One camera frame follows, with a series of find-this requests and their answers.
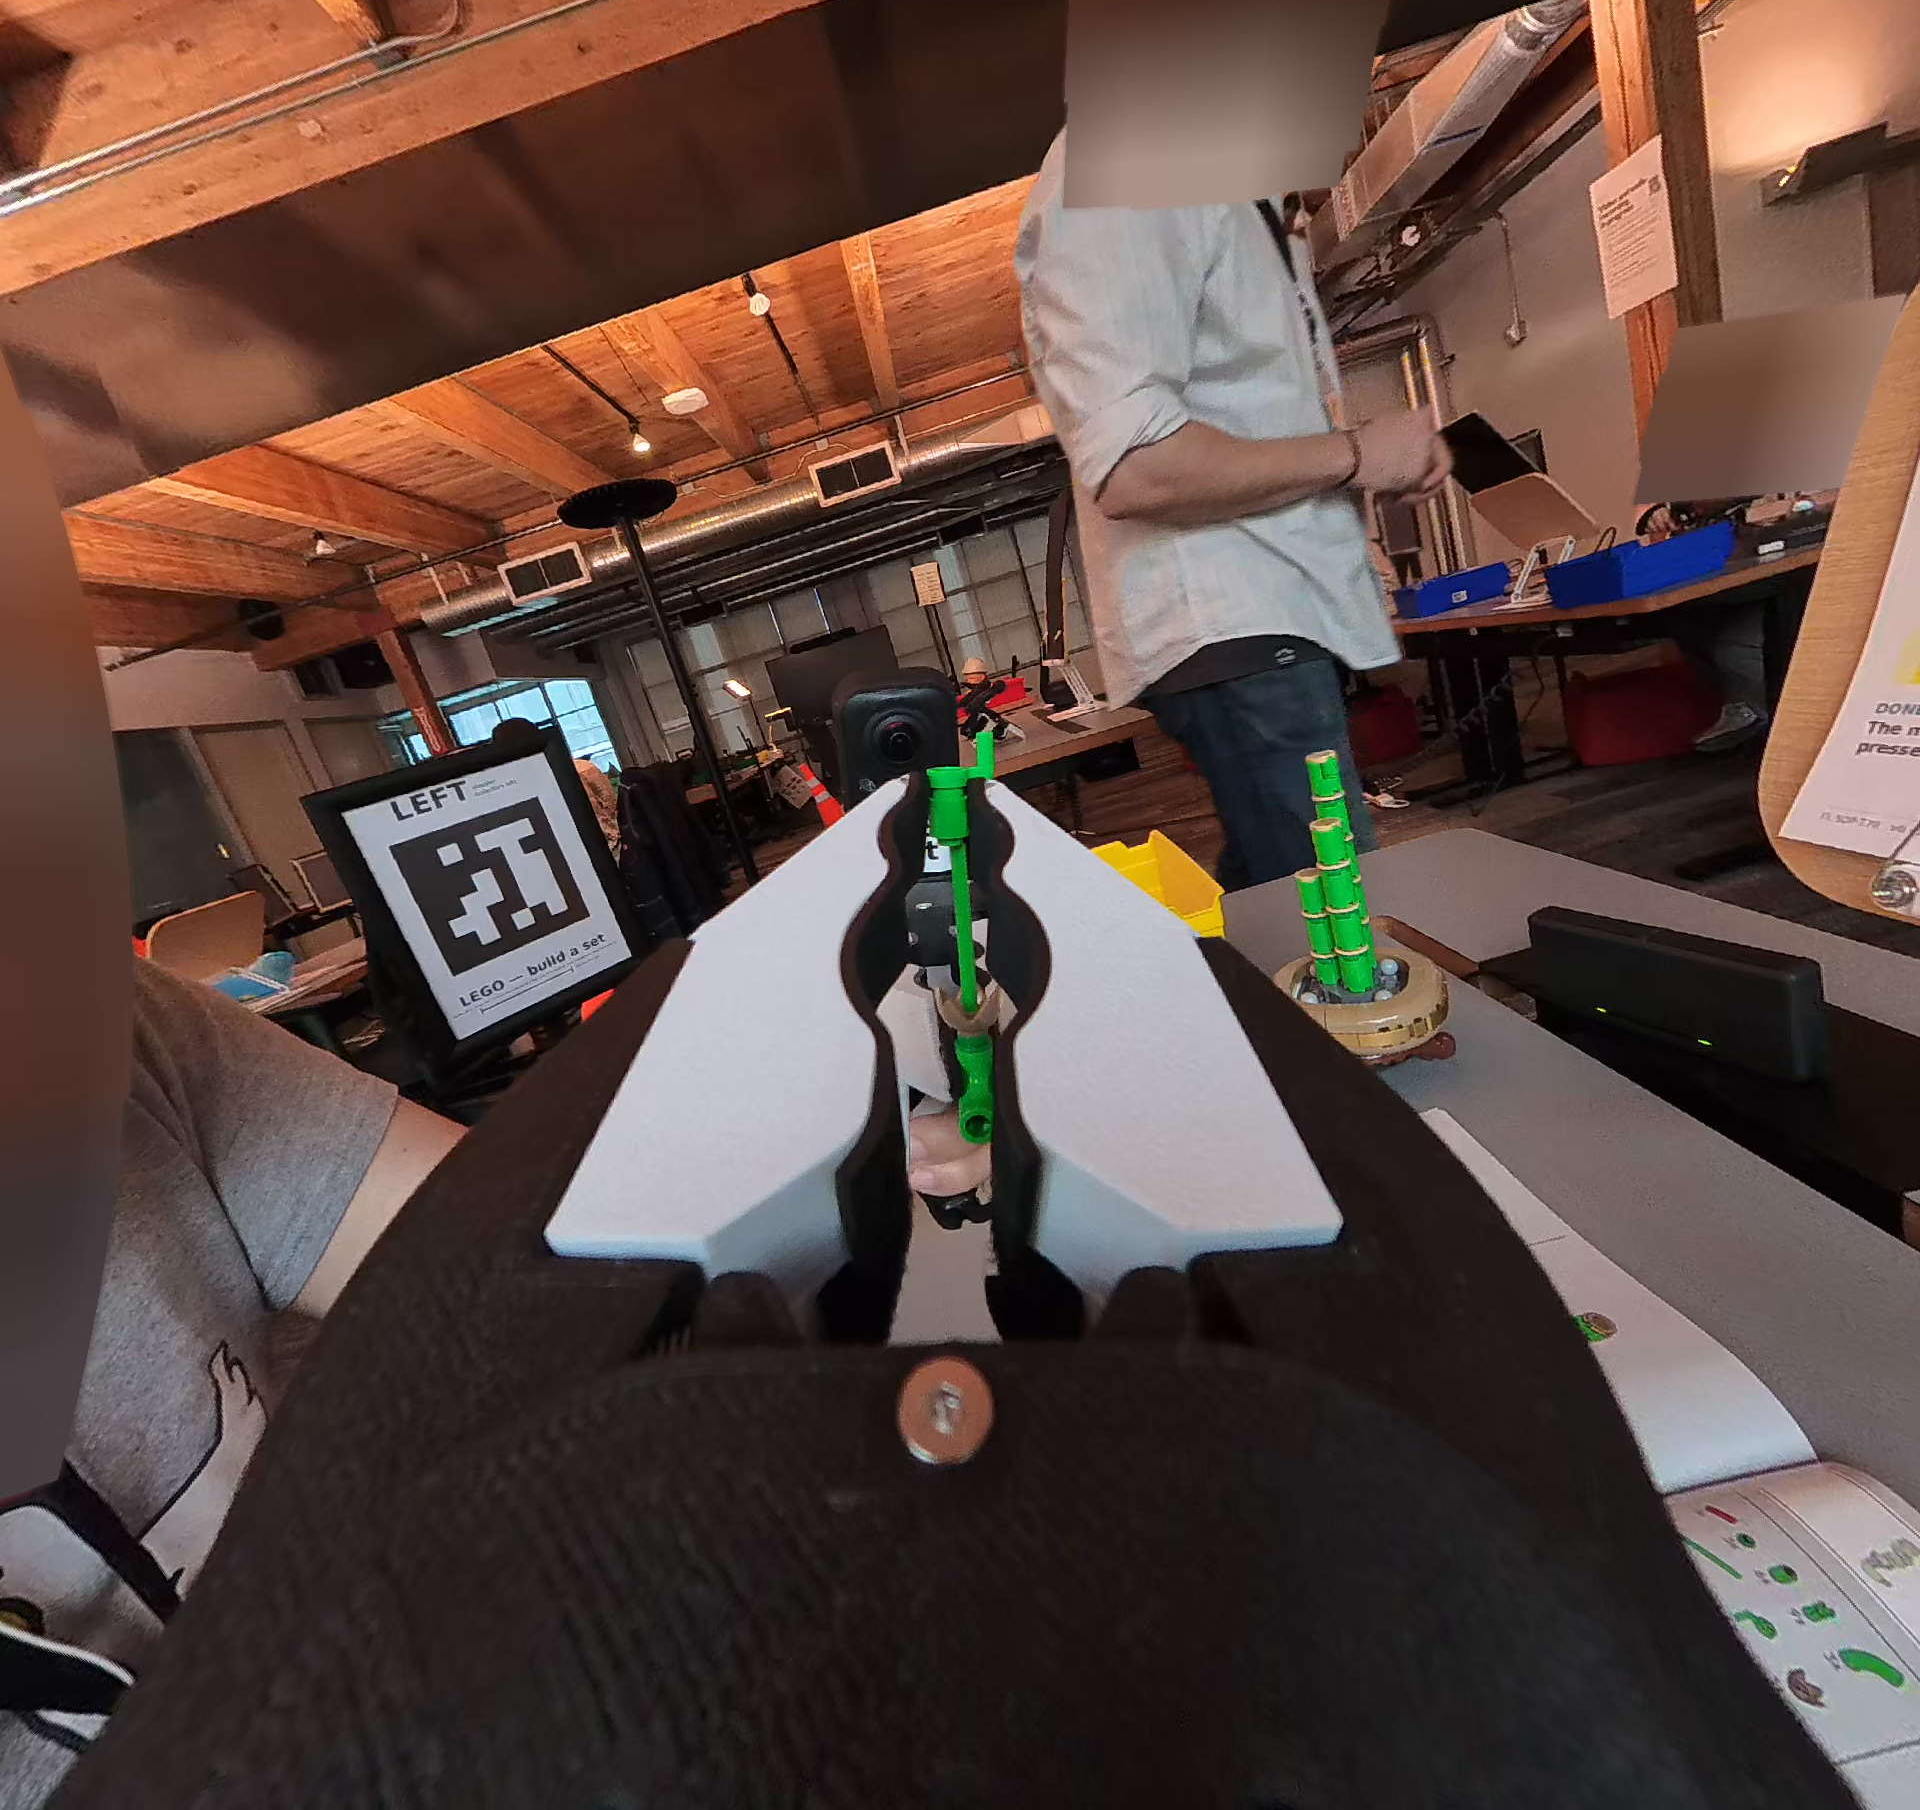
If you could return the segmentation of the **person's left hand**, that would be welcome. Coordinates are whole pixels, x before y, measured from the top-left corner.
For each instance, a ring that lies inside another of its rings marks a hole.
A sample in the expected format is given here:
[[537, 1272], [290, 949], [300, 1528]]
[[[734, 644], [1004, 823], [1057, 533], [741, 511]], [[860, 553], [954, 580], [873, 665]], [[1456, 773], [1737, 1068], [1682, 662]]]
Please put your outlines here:
[[990, 1145], [969, 1144], [953, 1105], [922, 1104], [909, 1118], [907, 1174], [924, 1199], [965, 1199], [990, 1185]]

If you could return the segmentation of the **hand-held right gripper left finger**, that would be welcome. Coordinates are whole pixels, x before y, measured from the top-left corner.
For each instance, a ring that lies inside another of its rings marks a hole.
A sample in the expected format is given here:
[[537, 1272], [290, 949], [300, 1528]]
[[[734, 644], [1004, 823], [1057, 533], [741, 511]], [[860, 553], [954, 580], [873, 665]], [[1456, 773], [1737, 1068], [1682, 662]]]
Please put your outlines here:
[[553, 1253], [761, 1274], [827, 1341], [886, 1344], [914, 1199], [879, 1005], [917, 879], [909, 776], [690, 941], [545, 1227]]

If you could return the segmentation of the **wooden instruction board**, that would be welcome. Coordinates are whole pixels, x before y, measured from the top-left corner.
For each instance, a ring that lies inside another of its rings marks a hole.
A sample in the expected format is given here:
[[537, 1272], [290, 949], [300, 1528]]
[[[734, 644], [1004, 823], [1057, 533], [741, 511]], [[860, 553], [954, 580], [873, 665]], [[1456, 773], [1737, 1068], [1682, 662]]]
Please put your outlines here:
[[1917, 294], [1910, 294], [1837, 494], [1758, 785], [1766, 844], [1789, 874], [1816, 895], [1882, 924], [1916, 923], [1916, 859], [1888, 847], [1863, 854], [1812, 844], [1791, 838], [1787, 823], [1819, 746], [1840, 720], [1846, 695], [1866, 656], [1916, 458]]

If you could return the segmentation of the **tablet on wooden stand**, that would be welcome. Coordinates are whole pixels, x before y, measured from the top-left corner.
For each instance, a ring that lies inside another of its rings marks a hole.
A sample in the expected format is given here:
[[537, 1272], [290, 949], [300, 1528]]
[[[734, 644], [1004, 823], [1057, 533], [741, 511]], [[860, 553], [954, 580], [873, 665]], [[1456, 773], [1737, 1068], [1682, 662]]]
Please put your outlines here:
[[1442, 425], [1454, 455], [1454, 483], [1473, 511], [1519, 553], [1536, 542], [1600, 539], [1594, 520], [1547, 474], [1539, 472], [1481, 413]]

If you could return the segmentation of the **green lego stud with handle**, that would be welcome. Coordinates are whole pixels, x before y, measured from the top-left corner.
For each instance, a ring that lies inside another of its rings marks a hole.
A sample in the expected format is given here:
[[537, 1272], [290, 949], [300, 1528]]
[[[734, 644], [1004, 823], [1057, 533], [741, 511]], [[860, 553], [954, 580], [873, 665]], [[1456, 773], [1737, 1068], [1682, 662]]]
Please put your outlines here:
[[930, 765], [925, 782], [930, 787], [927, 833], [932, 838], [953, 844], [969, 838], [972, 792], [995, 779], [995, 737], [987, 728], [972, 737], [972, 763]]

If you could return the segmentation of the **black pole stand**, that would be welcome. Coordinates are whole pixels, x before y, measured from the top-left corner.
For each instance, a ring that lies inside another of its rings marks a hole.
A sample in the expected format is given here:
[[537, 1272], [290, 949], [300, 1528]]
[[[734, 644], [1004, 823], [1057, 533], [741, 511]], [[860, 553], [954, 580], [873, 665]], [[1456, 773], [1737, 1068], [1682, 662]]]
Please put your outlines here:
[[747, 887], [761, 881], [761, 871], [748, 844], [744, 825], [728, 787], [728, 774], [722, 767], [714, 727], [706, 718], [701, 692], [696, 690], [689, 657], [675, 635], [675, 626], [666, 612], [666, 601], [655, 580], [650, 559], [640, 541], [640, 526], [668, 513], [678, 501], [678, 487], [666, 477], [625, 477], [577, 490], [559, 504], [556, 513], [563, 526], [574, 530], [612, 530], [620, 546], [625, 550], [632, 582], [640, 589], [642, 606], [653, 621], [668, 667], [674, 676], [683, 712], [690, 722], [696, 755], [706, 769], [714, 803], [728, 831], [739, 868]]

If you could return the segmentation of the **black rectangular device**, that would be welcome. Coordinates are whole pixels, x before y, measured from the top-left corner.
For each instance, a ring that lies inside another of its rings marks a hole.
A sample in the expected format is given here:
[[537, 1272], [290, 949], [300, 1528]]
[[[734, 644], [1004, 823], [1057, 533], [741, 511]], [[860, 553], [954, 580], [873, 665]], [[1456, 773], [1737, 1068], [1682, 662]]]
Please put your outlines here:
[[1529, 917], [1539, 1004], [1750, 1075], [1812, 1082], [1828, 1070], [1814, 960], [1549, 906]]

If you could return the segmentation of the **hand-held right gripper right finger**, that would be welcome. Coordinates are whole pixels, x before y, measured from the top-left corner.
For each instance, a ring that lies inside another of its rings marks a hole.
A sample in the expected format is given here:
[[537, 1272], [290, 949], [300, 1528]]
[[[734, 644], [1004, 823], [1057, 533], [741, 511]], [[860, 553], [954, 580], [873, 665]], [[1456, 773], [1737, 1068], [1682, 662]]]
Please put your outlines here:
[[1072, 1341], [1135, 1271], [1331, 1248], [1343, 1215], [1199, 938], [999, 782], [972, 789], [995, 1036], [987, 1305]]

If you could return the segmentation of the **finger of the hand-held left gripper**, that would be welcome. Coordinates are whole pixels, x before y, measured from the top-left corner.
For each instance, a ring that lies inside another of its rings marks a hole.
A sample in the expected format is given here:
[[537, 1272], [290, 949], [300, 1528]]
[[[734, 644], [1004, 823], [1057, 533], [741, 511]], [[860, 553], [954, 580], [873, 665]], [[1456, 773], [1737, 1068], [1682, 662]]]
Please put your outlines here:
[[917, 983], [896, 983], [886, 993], [886, 1031], [896, 1077], [920, 1099], [954, 1099], [954, 1066], [946, 1054], [953, 1035], [938, 1011], [937, 993]]

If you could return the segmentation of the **printed instruction sheet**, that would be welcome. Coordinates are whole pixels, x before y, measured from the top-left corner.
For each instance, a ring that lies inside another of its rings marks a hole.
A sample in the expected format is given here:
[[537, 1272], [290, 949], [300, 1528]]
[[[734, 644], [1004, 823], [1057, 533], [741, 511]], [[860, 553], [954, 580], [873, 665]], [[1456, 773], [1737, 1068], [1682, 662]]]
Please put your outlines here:
[[1912, 485], [1863, 648], [1785, 837], [1916, 868], [1917, 487]]

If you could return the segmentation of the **lego instruction booklet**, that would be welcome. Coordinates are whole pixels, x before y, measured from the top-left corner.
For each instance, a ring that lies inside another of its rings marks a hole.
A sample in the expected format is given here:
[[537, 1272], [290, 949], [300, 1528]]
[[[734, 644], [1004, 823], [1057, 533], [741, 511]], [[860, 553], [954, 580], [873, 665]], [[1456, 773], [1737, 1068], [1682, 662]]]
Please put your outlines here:
[[1600, 1253], [1450, 1115], [1423, 1120], [1549, 1274], [1748, 1655], [1862, 1806], [1914, 1808], [1916, 1508], [1818, 1463], [1737, 1355]]

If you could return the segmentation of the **black framed marker sign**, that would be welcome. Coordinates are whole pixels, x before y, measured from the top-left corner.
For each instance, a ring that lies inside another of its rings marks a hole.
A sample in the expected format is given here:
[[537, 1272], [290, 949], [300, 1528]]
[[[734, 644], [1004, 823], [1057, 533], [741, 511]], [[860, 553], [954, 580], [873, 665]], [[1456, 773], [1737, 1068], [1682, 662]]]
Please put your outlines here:
[[513, 720], [300, 803], [364, 928], [378, 1011], [426, 1080], [560, 1022], [644, 960], [560, 733]]

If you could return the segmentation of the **green lego stem assembly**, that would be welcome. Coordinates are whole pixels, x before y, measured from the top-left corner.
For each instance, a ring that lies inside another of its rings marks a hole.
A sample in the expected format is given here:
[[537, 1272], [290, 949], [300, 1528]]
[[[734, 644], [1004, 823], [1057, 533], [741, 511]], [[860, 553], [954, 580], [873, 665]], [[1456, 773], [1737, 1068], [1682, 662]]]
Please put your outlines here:
[[956, 791], [934, 791], [941, 803], [930, 820], [930, 834], [948, 857], [948, 883], [954, 911], [954, 989], [937, 996], [938, 1013], [953, 1035], [958, 1068], [956, 1127], [962, 1139], [977, 1150], [992, 1141], [995, 1131], [995, 1038], [997, 986], [982, 983], [979, 960], [974, 947], [974, 899], [967, 859], [967, 825], [958, 810], [946, 803]]

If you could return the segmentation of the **black wall monitor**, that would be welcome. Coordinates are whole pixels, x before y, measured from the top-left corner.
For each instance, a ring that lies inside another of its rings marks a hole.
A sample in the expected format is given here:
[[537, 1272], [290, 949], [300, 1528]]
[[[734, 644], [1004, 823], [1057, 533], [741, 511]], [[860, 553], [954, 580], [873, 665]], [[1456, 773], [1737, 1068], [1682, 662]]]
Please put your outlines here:
[[896, 669], [884, 626], [834, 630], [774, 657], [766, 665], [776, 701], [798, 722], [830, 722], [845, 684], [866, 684]]

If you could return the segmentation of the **yellow plastic bin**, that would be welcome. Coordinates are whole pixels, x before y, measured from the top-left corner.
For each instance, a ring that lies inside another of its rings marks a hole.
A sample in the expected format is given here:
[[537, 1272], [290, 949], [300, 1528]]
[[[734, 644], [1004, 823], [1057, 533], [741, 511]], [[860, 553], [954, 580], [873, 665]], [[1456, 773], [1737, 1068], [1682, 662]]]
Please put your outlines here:
[[1120, 840], [1096, 844], [1092, 857], [1179, 917], [1193, 935], [1201, 938], [1225, 935], [1223, 889], [1165, 833], [1153, 831], [1138, 844]]

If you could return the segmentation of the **lego bamboo pot model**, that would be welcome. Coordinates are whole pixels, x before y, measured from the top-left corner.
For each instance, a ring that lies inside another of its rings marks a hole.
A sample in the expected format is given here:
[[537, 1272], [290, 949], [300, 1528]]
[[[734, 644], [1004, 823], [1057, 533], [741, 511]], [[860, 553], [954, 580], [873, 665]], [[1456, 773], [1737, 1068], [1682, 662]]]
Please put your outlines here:
[[1272, 983], [1369, 1068], [1448, 1060], [1456, 1054], [1448, 978], [1431, 958], [1376, 932], [1338, 755], [1311, 754], [1305, 776], [1311, 851], [1292, 884], [1308, 952], [1275, 971]]

